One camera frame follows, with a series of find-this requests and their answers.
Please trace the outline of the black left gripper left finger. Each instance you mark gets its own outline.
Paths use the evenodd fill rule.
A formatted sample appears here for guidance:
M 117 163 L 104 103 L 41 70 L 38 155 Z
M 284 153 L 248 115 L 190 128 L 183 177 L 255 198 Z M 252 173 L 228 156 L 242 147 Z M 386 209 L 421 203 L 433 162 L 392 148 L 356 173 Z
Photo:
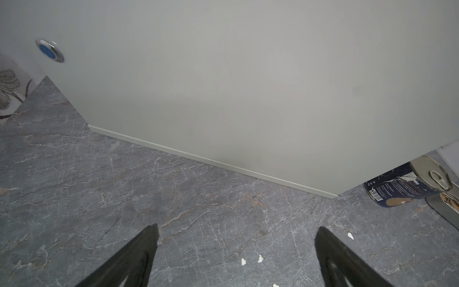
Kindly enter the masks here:
M 147 226 L 78 286 L 148 286 L 159 237 L 157 224 Z

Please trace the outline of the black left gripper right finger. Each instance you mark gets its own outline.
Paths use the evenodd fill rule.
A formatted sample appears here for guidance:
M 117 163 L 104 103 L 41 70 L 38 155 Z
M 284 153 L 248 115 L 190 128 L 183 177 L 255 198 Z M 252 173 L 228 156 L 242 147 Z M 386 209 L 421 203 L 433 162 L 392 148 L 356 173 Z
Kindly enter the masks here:
M 314 244 L 326 287 L 391 285 L 326 227 L 319 227 Z

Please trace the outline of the dark blue can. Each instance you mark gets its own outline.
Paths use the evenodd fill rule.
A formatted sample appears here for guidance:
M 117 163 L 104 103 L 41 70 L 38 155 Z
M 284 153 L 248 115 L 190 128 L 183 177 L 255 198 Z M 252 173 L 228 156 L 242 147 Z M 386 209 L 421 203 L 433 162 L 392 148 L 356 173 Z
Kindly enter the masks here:
M 456 185 L 434 159 L 423 155 L 363 184 L 370 198 L 384 208 L 452 191 Z

